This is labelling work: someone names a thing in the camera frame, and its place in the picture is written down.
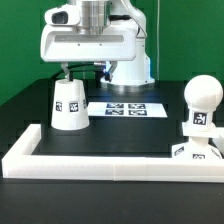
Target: white paper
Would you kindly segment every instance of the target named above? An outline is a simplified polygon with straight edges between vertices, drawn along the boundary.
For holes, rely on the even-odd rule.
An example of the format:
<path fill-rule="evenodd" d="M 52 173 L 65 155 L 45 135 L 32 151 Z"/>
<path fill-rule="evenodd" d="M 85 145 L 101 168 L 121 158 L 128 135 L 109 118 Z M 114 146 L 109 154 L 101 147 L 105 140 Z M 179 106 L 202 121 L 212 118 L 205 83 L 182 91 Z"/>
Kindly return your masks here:
<path fill-rule="evenodd" d="M 106 117 L 167 117 L 163 105 L 159 103 L 90 102 L 88 115 Z"/>

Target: upside-down white cup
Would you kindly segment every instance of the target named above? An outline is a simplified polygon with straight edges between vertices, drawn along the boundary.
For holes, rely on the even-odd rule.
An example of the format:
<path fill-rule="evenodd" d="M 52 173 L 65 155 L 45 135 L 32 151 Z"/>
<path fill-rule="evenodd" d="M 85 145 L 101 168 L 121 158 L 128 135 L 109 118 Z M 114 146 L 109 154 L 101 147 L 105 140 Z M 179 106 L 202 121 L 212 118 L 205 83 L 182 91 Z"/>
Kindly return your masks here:
<path fill-rule="evenodd" d="M 79 130 L 89 126 L 87 103 L 81 80 L 56 81 L 51 125 L 60 130 Z"/>

